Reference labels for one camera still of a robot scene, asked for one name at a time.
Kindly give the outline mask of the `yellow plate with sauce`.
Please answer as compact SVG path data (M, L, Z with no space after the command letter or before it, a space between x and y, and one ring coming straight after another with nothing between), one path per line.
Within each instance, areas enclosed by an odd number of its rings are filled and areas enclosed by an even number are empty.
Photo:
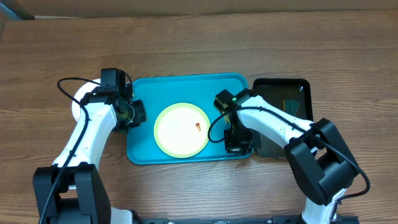
M210 120L191 103L166 107L154 123L155 142L169 156L184 159L200 153L208 144Z

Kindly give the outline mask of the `green yellow sponge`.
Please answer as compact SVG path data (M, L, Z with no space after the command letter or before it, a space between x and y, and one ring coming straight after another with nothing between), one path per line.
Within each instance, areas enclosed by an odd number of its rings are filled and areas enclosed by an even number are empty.
M282 110L292 116L298 116L300 110L299 100L283 100Z

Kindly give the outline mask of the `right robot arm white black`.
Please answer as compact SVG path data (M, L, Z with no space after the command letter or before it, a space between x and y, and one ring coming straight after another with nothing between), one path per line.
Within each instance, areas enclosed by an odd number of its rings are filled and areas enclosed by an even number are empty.
M252 90L237 95L217 94L214 105L231 129L224 135L226 148L251 148L259 133L282 147L295 181L306 196L301 223L340 223L336 211L360 168L336 126L292 116L269 104Z

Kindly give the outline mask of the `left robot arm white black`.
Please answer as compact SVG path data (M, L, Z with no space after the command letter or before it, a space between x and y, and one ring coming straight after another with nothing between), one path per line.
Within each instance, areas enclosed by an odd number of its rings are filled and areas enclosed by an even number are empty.
M87 93L80 119L51 166L39 167L33 186L40 223L139 223L132 210L114 208L98 172L112 131L128 133L146 121L142 100Z

